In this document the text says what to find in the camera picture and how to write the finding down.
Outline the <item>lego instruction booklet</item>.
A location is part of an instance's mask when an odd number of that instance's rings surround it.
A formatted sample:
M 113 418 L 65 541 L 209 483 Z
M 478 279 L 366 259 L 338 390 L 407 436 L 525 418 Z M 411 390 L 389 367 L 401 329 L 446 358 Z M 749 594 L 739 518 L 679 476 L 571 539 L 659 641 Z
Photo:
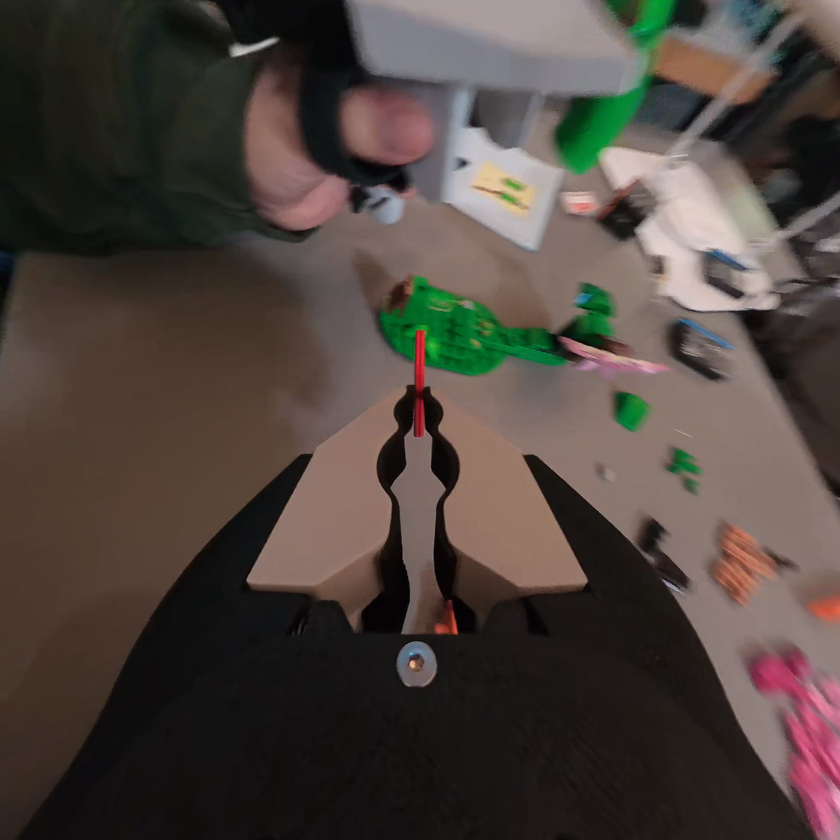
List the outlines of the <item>lego instruction booklet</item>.
M 564 170 L 480 128 L 462 129 L 444 203 L 521 249 L 540 250 Z

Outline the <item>person's left hand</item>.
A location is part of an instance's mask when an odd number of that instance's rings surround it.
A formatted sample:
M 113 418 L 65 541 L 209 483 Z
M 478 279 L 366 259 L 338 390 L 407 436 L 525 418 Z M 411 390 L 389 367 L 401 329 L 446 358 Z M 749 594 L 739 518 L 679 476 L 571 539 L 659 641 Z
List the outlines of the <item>person's left hand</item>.
M 317 228 L 340 214 L 351 186 L 319 168 L 299 118 L 300 60 L 275 47 L 264 56 L 245 111 L 245 169 L 251 200 L 269 224 L 286 231 Z M 341 144 L 351 157 L 407 165 L 434 146 L 424 104 L 404 92 L 366 85 L 343 95 Z

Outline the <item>small green lego pieces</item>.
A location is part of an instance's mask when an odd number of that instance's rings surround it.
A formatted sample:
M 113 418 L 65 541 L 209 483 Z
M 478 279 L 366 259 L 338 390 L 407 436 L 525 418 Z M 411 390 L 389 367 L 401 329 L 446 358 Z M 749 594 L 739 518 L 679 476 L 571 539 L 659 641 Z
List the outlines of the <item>small green lego pieces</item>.
M 695 456 L 683 448 L 672 447 L 665 469 L 669 474 L 679 478 L 684 489 L 690 494 L 699 495 L 700 481 L 705 471 L 700 467 Z

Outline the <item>person's left forearm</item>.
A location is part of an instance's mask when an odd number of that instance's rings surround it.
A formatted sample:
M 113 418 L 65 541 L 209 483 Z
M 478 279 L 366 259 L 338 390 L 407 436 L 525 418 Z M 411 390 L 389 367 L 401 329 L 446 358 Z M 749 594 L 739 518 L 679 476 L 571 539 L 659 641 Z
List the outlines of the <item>person's left forearm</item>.
M 2 251 L 299 242 L 252 197 L 262 61 L 191 2 L 2 2 Z

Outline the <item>white tray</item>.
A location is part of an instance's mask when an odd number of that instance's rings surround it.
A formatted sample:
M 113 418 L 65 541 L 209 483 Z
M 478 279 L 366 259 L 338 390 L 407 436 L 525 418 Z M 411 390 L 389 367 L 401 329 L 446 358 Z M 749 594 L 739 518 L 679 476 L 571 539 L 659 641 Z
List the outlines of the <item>white tray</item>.
M 689 162 L 665 167 L 662 154 L 610 147 L 601 155 L 609 185 L 618 189 L 642 180 L 655 206 L 636 229 L 646 256 L 664 259 L 660 293 L 691 312 L 770 311 L 781 297 L 767 271 L 737 230 L 711 181 Z M 720 250 L 747 266 L 739 279 L 743 296 L 734 298 L 707 283 L 702 255 Z

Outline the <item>pink lego plate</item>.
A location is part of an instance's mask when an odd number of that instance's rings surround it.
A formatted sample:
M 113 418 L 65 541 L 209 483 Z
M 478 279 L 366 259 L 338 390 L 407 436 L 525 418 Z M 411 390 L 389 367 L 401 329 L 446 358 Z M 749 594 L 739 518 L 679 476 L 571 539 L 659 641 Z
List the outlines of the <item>pink lego plate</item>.
M 670 368 L 666 364 L 658 364 L 646 360 L 639 360 L 629 356 L 614 353 L 609 350 L 596 348 L 590 344 L 581 343 L 563 335 L 554 337 L 572 369 L 585 372 L 595 371 L 606 379 L 612 379 L 619 374 L 659 375 Z

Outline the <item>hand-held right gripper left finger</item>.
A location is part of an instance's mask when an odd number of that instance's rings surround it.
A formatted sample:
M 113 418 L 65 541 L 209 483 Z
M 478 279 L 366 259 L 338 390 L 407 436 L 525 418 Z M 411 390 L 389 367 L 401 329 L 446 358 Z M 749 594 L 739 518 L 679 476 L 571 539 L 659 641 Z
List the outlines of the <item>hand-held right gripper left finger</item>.
M 360 631 L 399 634 L 411 600 L 400 503 L 419 393 L 380 400 L 315 448 L 246 580 L 336 602 Z

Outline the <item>green lego brick cluster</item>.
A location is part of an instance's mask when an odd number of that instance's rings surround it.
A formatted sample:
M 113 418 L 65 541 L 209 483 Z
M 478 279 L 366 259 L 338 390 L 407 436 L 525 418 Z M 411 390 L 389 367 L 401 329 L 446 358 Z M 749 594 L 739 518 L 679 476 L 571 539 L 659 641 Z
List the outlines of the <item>green lego brick cluster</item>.
M 605 349 L 614 336 L 616 305 L 613 295 L 592 283 L 582 282 L 573 305 L 578 313 L 561 334 L 578 343 Z

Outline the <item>red lego rod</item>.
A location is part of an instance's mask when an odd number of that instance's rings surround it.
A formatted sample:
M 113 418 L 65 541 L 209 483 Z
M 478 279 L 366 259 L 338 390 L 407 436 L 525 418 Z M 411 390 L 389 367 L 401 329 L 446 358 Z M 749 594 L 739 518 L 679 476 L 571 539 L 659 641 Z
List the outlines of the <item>red lego rod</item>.
M 425 435 L 425 360 L 426 331 L 417 329 L 414 333 L 414 398 L 413 398 L 413 435 L 422 438 Z

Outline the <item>pile of orange lego bricks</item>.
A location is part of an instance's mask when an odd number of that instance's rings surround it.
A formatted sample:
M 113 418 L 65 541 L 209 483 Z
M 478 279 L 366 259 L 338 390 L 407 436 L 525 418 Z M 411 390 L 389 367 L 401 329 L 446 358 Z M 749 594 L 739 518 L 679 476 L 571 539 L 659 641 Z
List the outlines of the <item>pile of orange lego bricks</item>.
M 732 603 L 746 607 L 764 581 L 800 570 L 798 563 L 774 553 L 741 528 L 721 523 L 709 576 Z

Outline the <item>green lego baseplate build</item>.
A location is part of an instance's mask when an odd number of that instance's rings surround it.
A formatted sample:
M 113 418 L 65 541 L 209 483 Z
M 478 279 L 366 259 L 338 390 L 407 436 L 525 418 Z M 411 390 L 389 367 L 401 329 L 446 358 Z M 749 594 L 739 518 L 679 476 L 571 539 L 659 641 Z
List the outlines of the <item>green lego baseplate build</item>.
M 486 305 L 431 286 L 421 276 L 398 282 L 381 301 L 381 334 L 399 355 L 412 360 L 415 333 L 425 332 L 425 362 L 459 375 L 486 375 L 506 359 L 559 368 L 571 363 L 554 333 L 509 328 Z

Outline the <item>black lego piece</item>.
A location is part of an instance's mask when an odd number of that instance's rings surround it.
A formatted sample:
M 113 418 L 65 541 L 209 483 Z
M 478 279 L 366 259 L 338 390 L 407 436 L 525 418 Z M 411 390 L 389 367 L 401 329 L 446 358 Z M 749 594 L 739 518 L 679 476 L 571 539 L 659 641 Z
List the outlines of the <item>black lego piece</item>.
M 638 531 L 636 545 L 657 573 L 659 579 L 674 593 L 688 595 L 693 584 L 664 549 L 668 531 L 653 518 L 646 518 Z

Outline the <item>black box with blue edge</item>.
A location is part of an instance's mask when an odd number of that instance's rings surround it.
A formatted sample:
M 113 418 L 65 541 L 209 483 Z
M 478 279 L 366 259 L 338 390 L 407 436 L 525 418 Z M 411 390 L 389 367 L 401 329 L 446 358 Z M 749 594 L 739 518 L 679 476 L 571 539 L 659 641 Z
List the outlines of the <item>black box with blue edge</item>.
M 730 377 L 731 356 L 736 346 L 697 321 L 687 318 L 672 321 L 667 330 L 667 345 L 674 360 L 710 382 L 723 382 Z

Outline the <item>green curved lego piece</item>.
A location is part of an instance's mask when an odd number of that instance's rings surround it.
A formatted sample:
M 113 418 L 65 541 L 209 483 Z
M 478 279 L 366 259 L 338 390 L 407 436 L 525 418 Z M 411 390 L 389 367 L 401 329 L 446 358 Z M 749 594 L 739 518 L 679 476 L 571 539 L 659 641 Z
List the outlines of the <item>green curved lego piece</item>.
M 638 49 L 642 69 L 625 93 L 572 100 L 554 132 L 554 141 L 560 162 L 574 175 L 595 167 L 601 153 L 634 119 L 654 77 L 659 48 L 677 3 L 606 1 L 605 5 Z

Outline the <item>small green lego brick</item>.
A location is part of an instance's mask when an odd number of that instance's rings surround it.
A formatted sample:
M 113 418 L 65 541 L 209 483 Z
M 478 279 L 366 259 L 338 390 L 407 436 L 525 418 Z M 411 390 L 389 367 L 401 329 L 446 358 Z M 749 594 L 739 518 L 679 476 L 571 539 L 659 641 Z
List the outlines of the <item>small green lego brick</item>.
M 643 397 L 630 392 L 612 394 L 614 421 L 626 431 L 639 432 L 650 418 L 653 407 Z

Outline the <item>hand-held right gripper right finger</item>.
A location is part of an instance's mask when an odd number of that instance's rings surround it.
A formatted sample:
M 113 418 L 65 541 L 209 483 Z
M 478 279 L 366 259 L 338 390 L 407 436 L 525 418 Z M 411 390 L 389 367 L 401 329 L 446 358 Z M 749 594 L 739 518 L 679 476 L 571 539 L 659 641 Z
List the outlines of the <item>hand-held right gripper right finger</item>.
M 581 562 L 525 454 L 444 393 L 426 388 L 431 467 L 443 487 L 434 522 L 434 573 L 445 618 L 474 632 L 503 602 L 581 592 Z

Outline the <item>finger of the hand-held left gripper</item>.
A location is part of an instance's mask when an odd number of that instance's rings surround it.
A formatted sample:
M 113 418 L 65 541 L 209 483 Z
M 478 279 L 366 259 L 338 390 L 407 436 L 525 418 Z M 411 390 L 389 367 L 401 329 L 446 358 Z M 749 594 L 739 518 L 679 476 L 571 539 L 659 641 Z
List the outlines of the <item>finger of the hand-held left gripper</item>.
M 646 64 L 604 2 L 349 1 L 346 9 L 362 67 L 432 113 L 435 145 L 409 167 L 432 203 L 451 197 L 472 116 L 502 149 L 521 148 L 546 97 L 625 93 Z

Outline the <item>pile of pink lego bricks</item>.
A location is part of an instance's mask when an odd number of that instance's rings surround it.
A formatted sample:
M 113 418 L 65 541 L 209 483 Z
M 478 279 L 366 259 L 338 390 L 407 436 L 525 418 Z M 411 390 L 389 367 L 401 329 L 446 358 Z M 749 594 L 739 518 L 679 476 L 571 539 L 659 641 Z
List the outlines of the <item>pile of pink lego bricks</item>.
M 839 681 L 798 648 L 749 663 L 756 690 L 782 703 L 787 780 L 816 838 L 839 838 Z

